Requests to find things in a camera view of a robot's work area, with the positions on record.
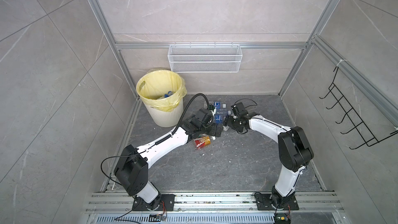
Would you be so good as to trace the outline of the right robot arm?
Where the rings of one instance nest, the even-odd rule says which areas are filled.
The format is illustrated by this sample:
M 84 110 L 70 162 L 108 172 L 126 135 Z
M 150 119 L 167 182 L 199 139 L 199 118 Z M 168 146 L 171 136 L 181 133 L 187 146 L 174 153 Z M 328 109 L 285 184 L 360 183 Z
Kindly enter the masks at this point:
M 271 203 L 276 209 L 287 207 L 294 198 L 295 186 L 300 175 L 314 158 L 314 152 L 304 130 L 299 126 L 285 127 L 255 114 L 240 118 L 229 116 L 225 119 L 224 125 L 239 134 L 244 134 L 248 130 L 257 131 L 278 144 L 282 169 L 277 183 L 272 187 Z

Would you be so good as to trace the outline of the red yellow label bottle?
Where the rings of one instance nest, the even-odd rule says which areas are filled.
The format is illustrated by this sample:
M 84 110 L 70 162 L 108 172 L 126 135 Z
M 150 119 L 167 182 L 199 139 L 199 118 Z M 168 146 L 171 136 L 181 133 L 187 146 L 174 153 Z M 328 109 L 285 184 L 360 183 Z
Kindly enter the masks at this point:
M 214 141 L 215 139 L 216 139 L 215 136 L 201 135 L 199 138 L 194 140 L 196 150 L 201 150 L 204 147 L 210 145 L 211 142 Z

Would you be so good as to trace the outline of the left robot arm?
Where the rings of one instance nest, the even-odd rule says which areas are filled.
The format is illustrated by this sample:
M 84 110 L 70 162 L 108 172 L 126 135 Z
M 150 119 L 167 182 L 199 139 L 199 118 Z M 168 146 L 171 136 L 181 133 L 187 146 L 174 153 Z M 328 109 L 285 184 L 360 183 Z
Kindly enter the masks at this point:
M 114 175 L 129 196 L 139 197 L 151 208 L 161 201 L 161 194 L 149 181 L 149 169 L 163 156 L 201 135 L 220 137 L 222 124 L 214 122 L 216 109 L 200 109 L 195 115 L 182 121 L 172 131 L 137 148 L 124 148 Z

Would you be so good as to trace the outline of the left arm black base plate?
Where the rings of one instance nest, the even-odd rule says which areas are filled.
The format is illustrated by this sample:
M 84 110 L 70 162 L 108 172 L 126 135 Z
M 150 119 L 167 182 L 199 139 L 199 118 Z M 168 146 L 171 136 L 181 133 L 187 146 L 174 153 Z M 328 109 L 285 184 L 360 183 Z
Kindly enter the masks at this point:
M 147 203 L 140 197 L 135 197 L 132 210 L 133 211 L 163 211 L 164 209 L 172 211 L 175 204 L 175 195 L 160 194 L 151 203 Z

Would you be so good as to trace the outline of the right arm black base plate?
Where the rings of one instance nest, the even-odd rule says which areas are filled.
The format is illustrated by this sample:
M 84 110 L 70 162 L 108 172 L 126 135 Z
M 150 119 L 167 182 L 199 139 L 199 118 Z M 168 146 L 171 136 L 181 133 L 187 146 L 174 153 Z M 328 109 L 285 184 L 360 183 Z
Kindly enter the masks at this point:
M 280 197 L 278 194 L 262 194 L 259 192 L 255 192 L 254 197 L 257 204 L 257 209 L 259 211 L 299 210 L 295 193 L 287 197 Z

